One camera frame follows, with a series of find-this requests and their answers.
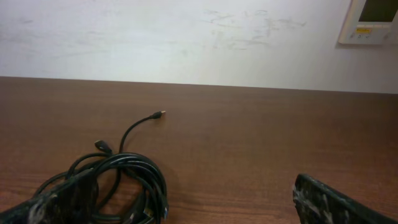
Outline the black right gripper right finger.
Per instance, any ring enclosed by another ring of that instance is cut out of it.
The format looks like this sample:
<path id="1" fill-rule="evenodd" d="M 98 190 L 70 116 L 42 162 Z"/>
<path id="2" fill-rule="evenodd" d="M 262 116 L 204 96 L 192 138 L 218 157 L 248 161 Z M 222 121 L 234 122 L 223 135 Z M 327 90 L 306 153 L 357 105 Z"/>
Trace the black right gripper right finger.
<path id="1" fill-rule="evenodd" d="M 307 174 L 297 176 L 293 202 L 301 224 L 397 224 Z"/>

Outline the white wall control panel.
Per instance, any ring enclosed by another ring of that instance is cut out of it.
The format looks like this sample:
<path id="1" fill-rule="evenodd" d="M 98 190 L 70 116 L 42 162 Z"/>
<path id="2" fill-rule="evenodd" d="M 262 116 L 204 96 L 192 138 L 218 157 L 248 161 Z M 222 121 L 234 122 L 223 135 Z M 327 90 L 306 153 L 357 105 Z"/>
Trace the white wall control panel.
<path id="1" fill-rule="evenodd" d="M 352 0 L 338 43 L 397 43 L 397 0 Z"/>

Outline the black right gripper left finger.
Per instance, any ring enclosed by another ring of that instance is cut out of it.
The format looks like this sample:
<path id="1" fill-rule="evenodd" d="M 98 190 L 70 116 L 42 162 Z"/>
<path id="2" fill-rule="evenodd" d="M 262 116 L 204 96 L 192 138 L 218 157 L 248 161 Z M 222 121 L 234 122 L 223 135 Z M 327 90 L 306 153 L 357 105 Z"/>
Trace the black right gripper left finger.
<path id="1" fill-rule="evenodd" d="M 86 170 L 2 212 L 1 224 L 89 223 L 97 197 L 93 171 Z"/>

